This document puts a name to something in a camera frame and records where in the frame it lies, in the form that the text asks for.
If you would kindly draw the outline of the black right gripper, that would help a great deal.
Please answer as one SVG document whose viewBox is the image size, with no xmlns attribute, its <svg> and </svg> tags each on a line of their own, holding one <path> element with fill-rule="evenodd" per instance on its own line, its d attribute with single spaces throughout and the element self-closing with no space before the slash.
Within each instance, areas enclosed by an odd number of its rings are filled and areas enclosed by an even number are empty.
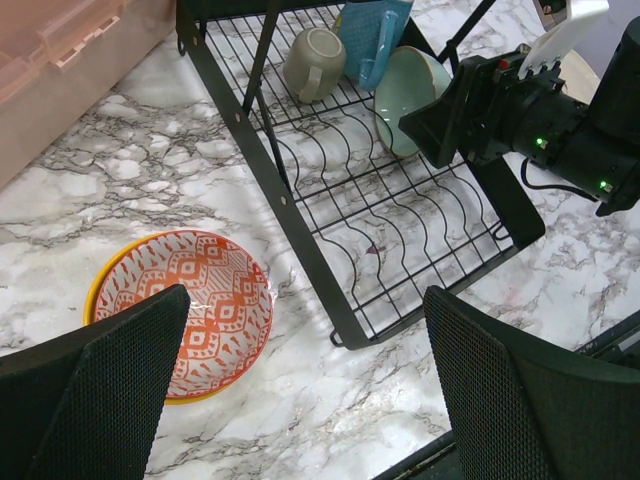
<svg viewBox="0 0 640 480">
<path fill-rule="evenodd" d="M 520 76 L 529 47 L 520 45 L 491 58 L 472 56 L 458 66 L 443 95 L 399 120 L 399 128 L 435 168 L 455 153 L 486 164 L 511 150 L 508 137 L 517 119 L 546 90 L 559 90 L 560 59 L 529 66 Z"/>
</svg>

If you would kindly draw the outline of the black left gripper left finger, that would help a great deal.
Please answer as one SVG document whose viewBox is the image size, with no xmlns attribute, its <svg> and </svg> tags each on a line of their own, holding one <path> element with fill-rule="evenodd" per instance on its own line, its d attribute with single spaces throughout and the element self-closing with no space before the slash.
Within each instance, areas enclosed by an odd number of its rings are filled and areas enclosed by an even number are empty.
<svg viewBox="0 0 640 480">
<path fill-rule="evenodd" d="M 173 285 L 3 356 L 2 478 L 143 478 L 189 307 Z"/>
</svg>

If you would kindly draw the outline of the mint green bowl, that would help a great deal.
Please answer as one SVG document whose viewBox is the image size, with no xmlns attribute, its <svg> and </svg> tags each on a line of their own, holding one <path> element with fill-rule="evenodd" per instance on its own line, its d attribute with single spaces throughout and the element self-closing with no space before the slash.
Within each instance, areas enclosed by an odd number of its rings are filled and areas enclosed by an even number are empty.
<svg viewBox="0 0 640 480">
<path fill-rule="evenodd" d="M 400 130 L 399 120 L 437 100 L 450 82 L 451 75 L 434 57 L 411 46 L 394 50 L 374 93 L 376 131 L 390 153 L 398 158 L 418 153 L 415 142 Z"/>
</svg>

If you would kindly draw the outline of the blue floral mug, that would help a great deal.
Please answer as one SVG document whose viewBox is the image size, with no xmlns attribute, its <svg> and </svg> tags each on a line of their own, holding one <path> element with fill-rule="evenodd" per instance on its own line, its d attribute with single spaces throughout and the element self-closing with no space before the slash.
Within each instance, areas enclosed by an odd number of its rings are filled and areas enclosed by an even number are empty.
<svg viewBox="0 0 640 480">
<path fill-rule="evenodd" d="M 346 50 L 344 75 L 375 90 L 406 28 L 413 1 L 347 1 L 333 30 Z"/>
</svg>

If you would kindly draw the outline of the grey ceramic mug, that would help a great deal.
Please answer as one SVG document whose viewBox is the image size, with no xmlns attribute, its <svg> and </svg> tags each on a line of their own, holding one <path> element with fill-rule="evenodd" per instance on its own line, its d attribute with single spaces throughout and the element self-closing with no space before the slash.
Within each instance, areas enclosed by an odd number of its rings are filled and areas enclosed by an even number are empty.
<svg viewBox="0 0 640 480">
<path fill-rule="evenodd" d="M 303 104 L 328 97 L 339 83 L 346 50 L 331 30 L 307 28 L 299 33 L 283 66 L 286 85 Z"/>
</svg>

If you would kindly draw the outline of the orange patterned bowl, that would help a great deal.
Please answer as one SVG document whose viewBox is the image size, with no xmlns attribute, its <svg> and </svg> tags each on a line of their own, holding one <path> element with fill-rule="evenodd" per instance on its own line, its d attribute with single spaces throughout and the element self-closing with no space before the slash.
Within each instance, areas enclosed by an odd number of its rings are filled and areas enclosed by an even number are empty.
<svg viewBox="0 0 640 480">
<path fill-rule="evenodd" d="M 211 397 L 255 363 L 271 331 L 267 275 L 241 246 L 203 230 L 142 237 L 114 255 L 93 281 L 83 321 L 90 325 L 174 284 L 190 309 L 166 396 L 169 405 Z"/>
</svg>

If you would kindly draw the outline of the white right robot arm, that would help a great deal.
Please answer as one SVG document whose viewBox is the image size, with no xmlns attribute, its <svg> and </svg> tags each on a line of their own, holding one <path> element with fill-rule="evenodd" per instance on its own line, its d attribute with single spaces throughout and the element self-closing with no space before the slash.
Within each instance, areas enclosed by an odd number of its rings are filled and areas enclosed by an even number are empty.
<svg viewBox="0 0 640 480">
<path fill-rule="evenodd" d="M 564 190 L 600 205 L 597 216 L 639 199 L 639 21 L 626 27 L 590 103 L 564 93 L 561 66 L 535 73 L 513 50 L 473 56 L 444 93 L 404 115 L 400 130 L 436 168 L 460 155 L 485 187 L 517 189 L 507 153 L 565 180 Z"/>
</svg>

